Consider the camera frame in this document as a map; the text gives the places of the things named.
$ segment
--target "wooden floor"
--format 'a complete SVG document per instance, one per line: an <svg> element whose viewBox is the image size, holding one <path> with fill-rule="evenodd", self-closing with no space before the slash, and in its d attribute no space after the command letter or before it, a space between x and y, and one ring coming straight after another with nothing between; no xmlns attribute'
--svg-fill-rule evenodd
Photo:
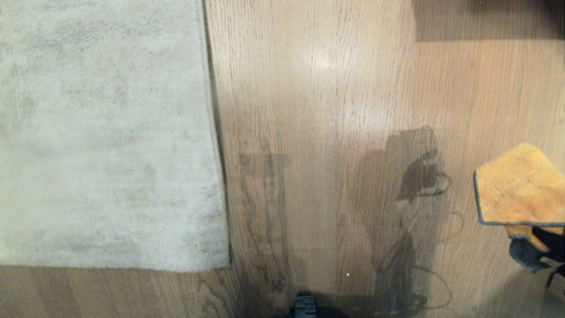
<svg viewBox="0 0 565 318"><path fill-rule="evenodd" d="M0 317L283 317L301 290L353 318L546 317L547 273L472 187L524 141L565 168L565 45L531 3L209 0L232 265L0 267Z"/></svg>

